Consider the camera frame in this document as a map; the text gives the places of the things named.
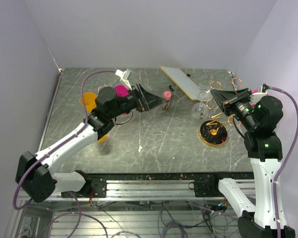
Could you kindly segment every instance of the wine glass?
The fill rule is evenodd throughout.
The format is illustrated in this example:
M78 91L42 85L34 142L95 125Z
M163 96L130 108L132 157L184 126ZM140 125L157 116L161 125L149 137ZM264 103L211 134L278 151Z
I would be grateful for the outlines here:
M210 110L203 103L210 100L213 97L211 89L208 86L200 86L197 92L197 99L200 101L196 103L192 108L192 116L195 119L205 120L209 117Z

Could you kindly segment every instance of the metal frame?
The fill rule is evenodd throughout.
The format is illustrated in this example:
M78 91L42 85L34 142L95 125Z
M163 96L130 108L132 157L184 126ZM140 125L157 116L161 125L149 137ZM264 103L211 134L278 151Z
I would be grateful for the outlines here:
M175 200L219 200L222 196L196 197L194 190L189 188L193 180L108 180L104 198L93 198L93 201L175 201ZM237 179L238 188L245 195L255 195L253 179ZM89 201L87 197L79 201ZM53 193L45 201L72 201L61 193Z

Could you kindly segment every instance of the white wall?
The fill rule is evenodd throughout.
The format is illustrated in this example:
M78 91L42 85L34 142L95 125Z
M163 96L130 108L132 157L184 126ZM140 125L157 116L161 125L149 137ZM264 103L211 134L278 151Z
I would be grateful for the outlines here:
M36 151L58 69L21 0L0 0L0 238L20 155Z
M276 0L24 0L59 67L235 68Z
M277 1L236 75L251 88L264 82L282 88L298 103L298 0ZM296 129L295 110L286 96L269 93L281 98L284 104L277 133L285 157ZM286 218L298 237L298 142L281 178Z

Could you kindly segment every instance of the yellow object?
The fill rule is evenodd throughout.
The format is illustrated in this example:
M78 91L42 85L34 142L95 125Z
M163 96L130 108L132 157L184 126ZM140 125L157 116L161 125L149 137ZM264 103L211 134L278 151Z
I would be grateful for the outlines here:
M85 102L85 108L89 113L91 113L91 111L94 108L96 108L95 100L96 100L97 95L92 92L88 92L88 93L84 93L83 97L84 97L84 102Z
M212 81L211 83L210 83L210 88L212 88L212 89L217 89L217 90L222 90L222 85L221 85L221 83L220 82L218 82L218 81Z
M97 142L98 142L98 143L102 143L102 142L104 142L106 139L107 139L107 134L104 135L102 138L100 138Z
M236 85L234 80L238 80L238 81L240 82L240 84L239 84L239 85ZM233 84L235 90L237 90L238 87L240 87L240 86L243 85L243 81L242 81L240 78L232 78L232 79L231 79L231 82L232 82L232 84Z

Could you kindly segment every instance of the black and gold disk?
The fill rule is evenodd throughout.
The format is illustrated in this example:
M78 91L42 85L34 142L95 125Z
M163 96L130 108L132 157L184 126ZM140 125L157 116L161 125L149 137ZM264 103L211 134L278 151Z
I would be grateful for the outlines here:
M217 120L207 120L201 125L199 136L207 145L220 146L227 140L227 130Z

